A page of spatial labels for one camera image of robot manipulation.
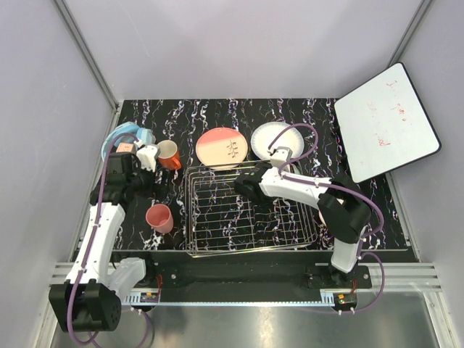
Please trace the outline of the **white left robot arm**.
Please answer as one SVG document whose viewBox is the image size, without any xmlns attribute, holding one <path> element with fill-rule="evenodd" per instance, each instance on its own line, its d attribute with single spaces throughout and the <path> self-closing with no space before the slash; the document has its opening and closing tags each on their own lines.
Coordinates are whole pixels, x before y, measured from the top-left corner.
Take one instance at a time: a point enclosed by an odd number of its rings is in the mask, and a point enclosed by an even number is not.
<svg viewBox="0 0 464 348">
<path fill-rule="evenodd" d="M 157 277 L 154 263 L 127 257 L 109 271 L 116 235 L 130 203 L 152 194 L 158 148 L 136 153 L 114 152 L 104 161 L 101 178 L 90 194 L 90 215 L 78 256 L 61 284 L 49 291 L 49 302 L 64 332 L 114 331 L 122 301 L 137 285 L 151 286 Z"/>
</svg>

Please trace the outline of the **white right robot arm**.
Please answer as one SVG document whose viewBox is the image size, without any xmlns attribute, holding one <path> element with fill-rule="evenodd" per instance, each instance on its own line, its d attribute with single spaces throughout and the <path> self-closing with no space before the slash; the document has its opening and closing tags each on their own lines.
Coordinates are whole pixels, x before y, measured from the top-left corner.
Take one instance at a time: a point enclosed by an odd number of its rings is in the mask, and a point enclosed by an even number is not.
<svg viewBox="0 0 464 348">
<path fill-rule="evenodd" d="M 313 178 L 259 163 L 239 175 L 233 186 L 237 194 L 256 204 L 279 198 L 316 209 L 333 236 L 331 283 L 342 288 L 353 282 L 361 236 L 373 209 L 348 175 Z"/>
</svg>

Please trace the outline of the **white round plate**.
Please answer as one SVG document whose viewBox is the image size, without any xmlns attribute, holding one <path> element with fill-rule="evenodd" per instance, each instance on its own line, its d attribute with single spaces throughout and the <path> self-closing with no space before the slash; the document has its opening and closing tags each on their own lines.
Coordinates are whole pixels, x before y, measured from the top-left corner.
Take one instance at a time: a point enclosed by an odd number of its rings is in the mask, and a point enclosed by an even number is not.
<svg viewBox="0 0 464 348">
<path fill-rule="evenodd" d="M 287 127 L 289 127 L 289 124 L 284 122 L 269 122 L 262 124 L 254 130 L 250 141 L 254 155 L 260 160 L 269 160 L 270 150 L 268 147 L 271 142 L 276 139 L 278 134 Z M 292 157 L 296 158 L 302 155 L 305 142 L 301 133 L 296 128 L 292 128 L 278 138 L 273 144 L 272 149 L 276 149 L 280 146 L 290 148 Z"/>
</svg>

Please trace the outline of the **orange and white bowl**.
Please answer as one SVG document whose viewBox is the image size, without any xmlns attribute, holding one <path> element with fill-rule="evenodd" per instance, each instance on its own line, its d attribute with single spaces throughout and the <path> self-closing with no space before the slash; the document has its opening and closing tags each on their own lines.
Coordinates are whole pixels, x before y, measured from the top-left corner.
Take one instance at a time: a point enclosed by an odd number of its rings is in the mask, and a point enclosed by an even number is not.
<svg viewBox="0 0 464 348">
<path fill-rule="evenodd" d="M 323 226 L 324 226 L 326 229 L 328 229 L 328 225 L 327 225 L 327 223 L 326 223 L 326 221 L 325 221 L 325 219 L 324 219 L 324 217 L 323 217 L 321 211 L 318 212 L 318 217 L 319 217 L 321 223 L 323 224 Z"/>
</svg>

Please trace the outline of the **steel wire dish rack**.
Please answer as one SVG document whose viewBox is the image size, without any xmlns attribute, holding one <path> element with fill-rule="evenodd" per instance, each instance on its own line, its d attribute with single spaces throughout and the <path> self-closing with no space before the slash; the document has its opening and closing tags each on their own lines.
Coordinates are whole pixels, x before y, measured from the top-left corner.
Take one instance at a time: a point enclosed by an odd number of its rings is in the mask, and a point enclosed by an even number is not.
<svg viewBox="0 0 464 348">
<path fill-rule="evenodd" d="M 313 208 L 282 198 L 254 203 L 236 193 L 234 181 L 257 164 L 186 170 L 186 251 L 192 257 L 298 250 L 316 243 Z"/>
</svg>

